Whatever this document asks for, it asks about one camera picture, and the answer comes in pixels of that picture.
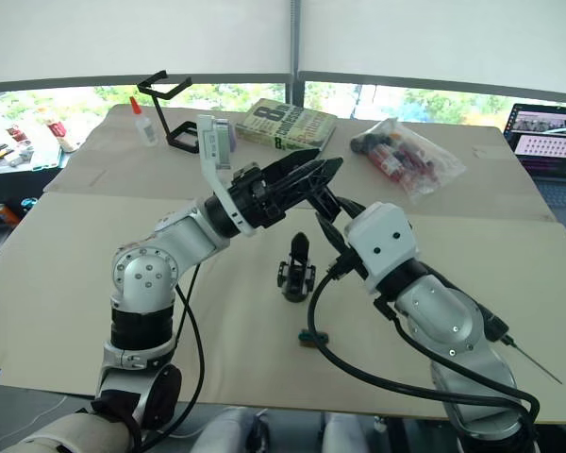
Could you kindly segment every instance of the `black clamp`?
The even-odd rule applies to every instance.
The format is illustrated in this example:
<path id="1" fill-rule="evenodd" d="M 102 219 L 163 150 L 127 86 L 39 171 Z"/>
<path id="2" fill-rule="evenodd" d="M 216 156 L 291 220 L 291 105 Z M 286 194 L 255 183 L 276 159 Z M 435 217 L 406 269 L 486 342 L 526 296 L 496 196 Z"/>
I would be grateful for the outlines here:
<path id="1" fill-rule="evenodd" d="M 192 154 L 199 154 L 199 142 L 197 140 L 195 140 L 194 143 L 185 143 L 178 138 L 183 134 L 191 135 L 196 138 L 197 123 L 193 121 L 185 121 L 182 125 L 171 131 L 168 127 L 168 123 L 166 122 L 165 117 L 163 116 L 163 111 L 161 110 L 161 106 L 159 105 L 158 101 L 158 98 L 169 101 L 183 90 L 189 88 L 190 85 L 192 85 L 191 78 L 185 78 L 182 83 L 179 83 L 168 92 L 157 92 L 153 90 L 153 88 L 151 88 L 154 83 L 164 78 L 168 78 L 168 74 L 165 72 L 165 70 L 159 71 L 158 73 L 151 75 L 149 78 L 139 83 L 137 85 L 137 88 L 139 89 L 139 92 L 148 94 L 153 99 L 155 108 L 158 111 L 159 120 L 161 121 L 163 130 L 166 133 L 166 141 L 168 142 L 168 144 Z"/>
<path id="2" fill-rule="evenodd" d="M 314 289 L 316 267 L 308 259 L 308 239 L 299 232 L 291 241 L 291 252 L 287 261 L 279 263 L 276 285 L 290 302 L 302 302 Z"/>

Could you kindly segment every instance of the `book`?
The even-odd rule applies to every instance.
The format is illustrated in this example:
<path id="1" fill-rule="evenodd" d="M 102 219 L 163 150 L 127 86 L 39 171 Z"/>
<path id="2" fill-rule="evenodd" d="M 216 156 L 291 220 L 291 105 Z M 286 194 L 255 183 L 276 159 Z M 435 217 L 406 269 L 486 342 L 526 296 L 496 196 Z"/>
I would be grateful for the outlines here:
<path id="1" fill-rule="evenodd" d="M 260 99 L 243 121 L 235 125 L 237 137 L 284 151 L 319 148 L 323 151 L 336 126 L 335 115 Z"/>

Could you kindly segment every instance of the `laptop keyboard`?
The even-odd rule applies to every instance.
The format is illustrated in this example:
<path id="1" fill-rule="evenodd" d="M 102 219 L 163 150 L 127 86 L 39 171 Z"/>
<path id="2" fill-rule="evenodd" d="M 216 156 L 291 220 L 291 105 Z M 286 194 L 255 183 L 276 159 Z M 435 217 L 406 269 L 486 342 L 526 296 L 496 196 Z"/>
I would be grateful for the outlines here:
<path id="1" fill-rule="evenodd" d="M 566 208 L 566 185 L 537 182 L 537 188 L 552 208 Z"/>

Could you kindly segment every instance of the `clear plastic bag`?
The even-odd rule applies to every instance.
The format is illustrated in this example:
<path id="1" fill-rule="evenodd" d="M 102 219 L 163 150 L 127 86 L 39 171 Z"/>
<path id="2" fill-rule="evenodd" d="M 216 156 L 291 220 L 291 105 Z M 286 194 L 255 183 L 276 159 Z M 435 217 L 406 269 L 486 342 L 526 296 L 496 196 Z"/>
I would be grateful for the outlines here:
<path id="1" fill-rule="evenodd" d="M 377 169 L 405 190 L 413 203 L 466 170 L 454 155 L 396 118 L 377 123 L 354 137 L 350 149 L 366 155 Z"/>

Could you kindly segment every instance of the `white bottle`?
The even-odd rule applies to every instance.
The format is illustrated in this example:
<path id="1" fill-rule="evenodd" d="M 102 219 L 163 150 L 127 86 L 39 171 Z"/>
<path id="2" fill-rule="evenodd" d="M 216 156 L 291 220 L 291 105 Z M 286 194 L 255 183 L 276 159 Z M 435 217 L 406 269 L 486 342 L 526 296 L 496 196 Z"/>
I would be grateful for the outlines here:
<path id="1" fill-rule="evenodd" d="M 132 110 L 136 115 L 135 124 L 141 135 L 142 142 L 147 146 L 155 146 L 158 144 L 159 140 L 158 135 L 153 129 L 153 123 L 151 123 L 148 117 L 142 114 L 141 107 L 132 96 L 130 96 L 130 104 L 132 104 Z"/>

